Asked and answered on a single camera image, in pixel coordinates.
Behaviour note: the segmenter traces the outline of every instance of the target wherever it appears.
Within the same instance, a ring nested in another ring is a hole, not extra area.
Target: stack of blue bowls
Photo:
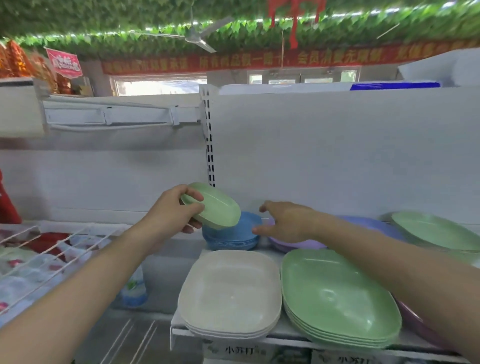
[[[252,228],[261,224],[260,216],[242,211],[237,225],[221,230],[204,225],[202,235],[210,250],[250,250],[257,245],[260,238],[252,233]]]

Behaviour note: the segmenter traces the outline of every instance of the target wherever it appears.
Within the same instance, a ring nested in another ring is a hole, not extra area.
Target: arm
[[[266,201],[274,226],[254,233],[318,240],[405,302],[472,363],[480,363],[480,269],[290,202]]]
[[[147,255],[179,231],[201,224],[191,219],[202,204],[182,206],[187,185],[165,191],[146,216],[0,330],[2,364],[70,363],[77,347]]]

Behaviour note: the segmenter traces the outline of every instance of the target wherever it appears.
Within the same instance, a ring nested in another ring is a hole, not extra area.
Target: person's left hand
[[[200,192],[186,184],[180,184],[163,192],[143,219],[132,227],[135,235],[150,244],[150,252],[157,248],[156,245],[180,231],[191,234],[194,232],[193,227],[202,227],[202,224],[192,217],[201,213],[205,206],[199,203],[185,206],[180,201],[183,194],[197,201],[204,200]]]

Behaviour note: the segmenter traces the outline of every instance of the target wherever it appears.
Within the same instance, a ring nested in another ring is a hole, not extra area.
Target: stack of white plates
[[[219,250],[192,266],[178,309],[187,328],[210,339],[265,337],[282,309],[277,264],[262,253]]]

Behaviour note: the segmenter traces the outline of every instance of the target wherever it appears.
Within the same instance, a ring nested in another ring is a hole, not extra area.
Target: forearm
[[[145,258],[148,248],[141,239],[146,237],[138,230],[125,232],[0,330],[2,363],[69,363],[91,327]]]
[[[408,304],[473,363],[480,363],[480,269],[443,253],[318,213],[313,236]]]

